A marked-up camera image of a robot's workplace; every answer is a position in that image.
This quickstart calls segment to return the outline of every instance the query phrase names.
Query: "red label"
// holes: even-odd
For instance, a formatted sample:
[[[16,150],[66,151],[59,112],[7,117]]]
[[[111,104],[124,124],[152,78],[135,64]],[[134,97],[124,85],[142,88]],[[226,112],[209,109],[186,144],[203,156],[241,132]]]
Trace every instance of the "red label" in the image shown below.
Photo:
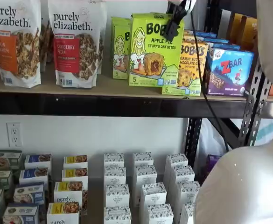
[[[55,35],[54,57],[56,70],[78,73],[80,71],[79,51],[79,39],[74,39],[73,35]]]

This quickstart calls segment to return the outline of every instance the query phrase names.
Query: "bobo's apple pie oat bites box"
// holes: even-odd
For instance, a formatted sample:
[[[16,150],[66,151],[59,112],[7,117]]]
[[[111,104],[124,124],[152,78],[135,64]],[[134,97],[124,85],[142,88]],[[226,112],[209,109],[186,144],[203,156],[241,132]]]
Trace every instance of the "bobo's apple pie oat bites box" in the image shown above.
[[[169,14],[133,14],[130,47],[130,86],[176,86],[183,21],[173,41],[166,40]]]
[[[40,0],[0,0],[0,76],[5,85],[41,84]]]

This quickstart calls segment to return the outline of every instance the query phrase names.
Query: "shelf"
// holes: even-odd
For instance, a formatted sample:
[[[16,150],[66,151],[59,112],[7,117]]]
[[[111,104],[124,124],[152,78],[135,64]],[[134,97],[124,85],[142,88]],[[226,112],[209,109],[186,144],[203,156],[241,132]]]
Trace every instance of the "shelf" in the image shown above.
[[[42,73],[42,85],[31,89],[5,86],[0,79],[0,114],[204,117],[212,118],[203,96],[161,95],[161,88],[130,87],[126,80],[99,75],[92,89],[62,88],[56,85],[54,66]],[[246,99],[208,96],[216,115],[242,118]]]

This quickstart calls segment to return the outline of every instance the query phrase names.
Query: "white granola bag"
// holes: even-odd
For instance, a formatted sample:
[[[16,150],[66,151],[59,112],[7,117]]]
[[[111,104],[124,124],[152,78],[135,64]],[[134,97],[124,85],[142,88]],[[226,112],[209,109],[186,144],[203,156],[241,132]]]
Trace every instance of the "white granola bag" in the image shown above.
[[[99,66],[102,1],[48,0],[54,37],[56,84],[96,86]]]
[[[0,75],[5,85],[41,84],[40,0],[0,0]]]

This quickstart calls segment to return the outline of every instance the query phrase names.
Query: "cartoon girl illustration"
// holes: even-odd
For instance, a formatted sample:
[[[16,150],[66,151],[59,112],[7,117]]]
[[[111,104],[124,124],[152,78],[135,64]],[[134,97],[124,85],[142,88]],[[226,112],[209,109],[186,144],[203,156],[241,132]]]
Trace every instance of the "cartoon girl illustration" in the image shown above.
[[[145,31],[143,28],[138,27],[133,34],[132,47],[131,47],[131,61],[133,63],[133,70],[136,73],[145,73],[144,69],[144,56],[145,50]]]

